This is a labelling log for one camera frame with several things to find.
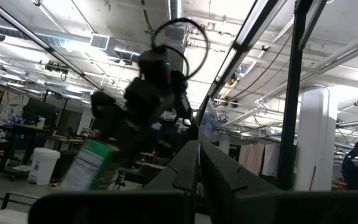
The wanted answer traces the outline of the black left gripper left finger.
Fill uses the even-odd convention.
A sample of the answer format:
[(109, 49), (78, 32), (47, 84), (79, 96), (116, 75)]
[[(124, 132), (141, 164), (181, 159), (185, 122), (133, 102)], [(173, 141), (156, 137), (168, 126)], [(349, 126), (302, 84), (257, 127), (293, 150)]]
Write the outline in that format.
[(31, 206), (28, 222), (194, 223), (199, 148), (199, 141), (188, 141), (142, 189), (63, 192), (42, 197)]

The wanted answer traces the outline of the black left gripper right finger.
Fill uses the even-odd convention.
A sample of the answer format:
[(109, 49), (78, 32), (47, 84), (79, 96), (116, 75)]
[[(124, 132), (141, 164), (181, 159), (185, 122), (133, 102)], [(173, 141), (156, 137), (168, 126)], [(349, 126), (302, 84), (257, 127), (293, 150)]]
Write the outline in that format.
[(213, 223), (358, 223), (358, 191), (281, 190), (210, 142), (200, 162)]

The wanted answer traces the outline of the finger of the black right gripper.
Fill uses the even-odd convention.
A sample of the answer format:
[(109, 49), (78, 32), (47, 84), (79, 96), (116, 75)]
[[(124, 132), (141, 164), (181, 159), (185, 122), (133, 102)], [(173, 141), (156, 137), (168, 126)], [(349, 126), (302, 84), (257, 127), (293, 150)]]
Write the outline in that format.
[(120, 124), (117, 127), (119, 152), (116, 162), (118, 167), (128, 167), (133, 163), (135, 155), (139, 152), (140, 145), (145, 139), (146, 132), (145, 126), (134, 129), (128, 124)]
[(113, 126), (111, 124), (103, 124), (99, 130), (98, 141), (102, 143), (112, 143), (116, 140), (113, 134)]

